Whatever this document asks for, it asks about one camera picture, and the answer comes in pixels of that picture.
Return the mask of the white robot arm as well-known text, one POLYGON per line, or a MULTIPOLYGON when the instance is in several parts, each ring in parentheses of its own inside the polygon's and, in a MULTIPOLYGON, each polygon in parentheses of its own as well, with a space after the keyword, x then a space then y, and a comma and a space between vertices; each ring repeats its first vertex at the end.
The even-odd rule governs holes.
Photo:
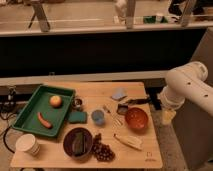
POLYGON ((213 87, 205 83, 207 77, 208 69, 199 61, 175 67, 166 73, 166 85, 159 94, 163 107, 163 125, 171 123, 185 100, 196 104, 213 117, 213 87))

